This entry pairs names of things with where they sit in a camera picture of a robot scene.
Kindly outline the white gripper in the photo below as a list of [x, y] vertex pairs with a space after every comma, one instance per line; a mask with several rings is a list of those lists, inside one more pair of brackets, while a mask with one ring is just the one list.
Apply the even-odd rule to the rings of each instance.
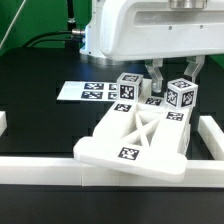
[[224, 0], [106, 0], [101, 17], [100, 49], [117, 61], [145, 60], [152, 91], [162, 91], [157, 58], [186, 57], [184, 75], [192, 82], [205, 56], [224, 53]]

